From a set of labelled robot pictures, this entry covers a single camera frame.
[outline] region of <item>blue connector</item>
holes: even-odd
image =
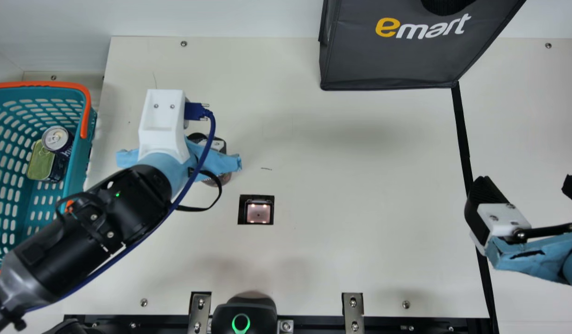
[[[185,113],[184,119],[189,121],[201,121],[207,120],[210,110],[205,107],[209,107],[208,104],[185,102]]]

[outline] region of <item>green ring light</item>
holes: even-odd
[[[246,317],[247,318],[247,327],[245,327],[244,330],[239,330],[237,329],[237,326],[235,326],[235,321],[237,320],[238,317],[240,316]],[[246,315],[245,313],[239,313],[237,315],[235,315],[235,317],[233,318],[233,331],[235,332],[235,334],[245,334],[248,330],[248,328],[251,326],[251,319],[248,318],[248,315]]]

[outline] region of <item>white wall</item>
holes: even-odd
[[[22,80],[23,71],[0,54],[0,83]]]
[[[0,52],[25,71],[103,70],[110,36],[315,37],[323,0],[2,0]],[[572,38],[572,0],[528,0],[503,32]]]

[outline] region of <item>tin can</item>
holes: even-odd
[[[54,125],[45,130],[41,142],[47,150],[54,152],[68,161],[70,160],[74,136],[68,129],[60,125]]]
[[[43,140],[39,139],[32,145],[27,177],[44,182],[60,182],[64,179],[66,163],[65,158],[47,150]]]
[[[194,142],[199,146],[206,146],[208,142],[208,136],[204,135],[203,133],[192,133],[187,137],[188,140]],[[210,146],[212,150],[216,150],[221,154],[226,154],[226,141],[224,139],[214,137],[214,141],[212,142],[212,146]],[[220,179],[220,184],[224,186],[225,184],[229,183],[230,178],[232,177],[233,173],[223,173],[218,175],[218,179]],[[216,182],[210,178],[206,178],[202,180],[202,182],[208,186],[217,186]]]

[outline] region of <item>black frame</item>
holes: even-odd
[[[136,334],[185,334],[188,315],[66,315],[88,327],[121,324]],[[344,334],[343,316],[279,315],[280,320],[294,321],[296,334]],[[419,318],[364,317],[365,334],[490,334],[489,319],[480,318]]]

